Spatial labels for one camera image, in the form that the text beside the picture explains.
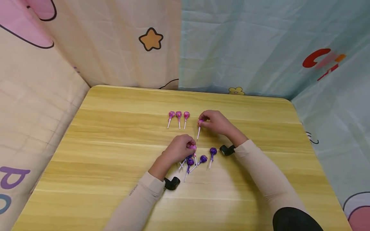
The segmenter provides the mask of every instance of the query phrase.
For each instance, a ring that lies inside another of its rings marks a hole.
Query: fabric wall
[[[0,230],[9,231],[89,86],[19,2],[0,1]]]
[[[183,0],[179,87],[292,99],[346,61],[369,10],[366,0]]]
[[[370,227],[369,41],[292,100],[353,231]]]
[[[39,2],[55,4],[44,26],[90,86],[160,88],[178,79],[180,0]]]
[[[292,100],[354,231],[370,227],[370,2],[182,1],[179,89]]]

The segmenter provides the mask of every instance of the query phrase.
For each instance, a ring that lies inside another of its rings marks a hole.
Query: yellow flower
[[[241,87],[229,88],[229,94],[231,95],[245,95]]]

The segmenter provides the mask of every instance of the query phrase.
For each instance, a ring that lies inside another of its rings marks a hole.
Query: table surface
[[[220,110],[283,171],[309,214],[325,231],[349,224],[299,122],[279,98],[95,86],[87,94],[13,230],[102,230],[120,201],[174,136],[196,137],[198,116]],[[189,111],[183,129],[169,111]],[[197,156],[230,144],[202,129]],[[166,190],[145,230],[272,230],[272,216],[251,177],[234,156],[217,154]]]

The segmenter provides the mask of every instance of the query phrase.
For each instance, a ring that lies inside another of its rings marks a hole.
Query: beige sleeve
[[[273,215],[284,207],[306,212],[303,202],[285,175],[251,140],[235,148],[235,155],[267,200]]]
[[[114,211],[104,231],[142,230],[154,204],[162,196],[164,185],[164,181],[146,172]]]

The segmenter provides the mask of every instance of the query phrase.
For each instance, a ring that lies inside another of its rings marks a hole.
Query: hand
[[[208,128],[224,136],[228,136],[236,129],[220,111],[206,110],[199,116],[199,119],[204,120],[204,122],[201,123],[201,127]]]
[[[196,145],[195,140],[189,135],[176,136],[169,146],[164,150],[162,156],[170,160],[172,164],[183,161],[187,156],[193,155],[195,149],[190,149],[190,145]]]
[[[204,120],[204,122],[201,123],[201,127],[208,128],[213,132],[226,136],[235,147],[238,147],[248,140],[248,137],[219,111],[206,110],[199,116],[199,119]]]

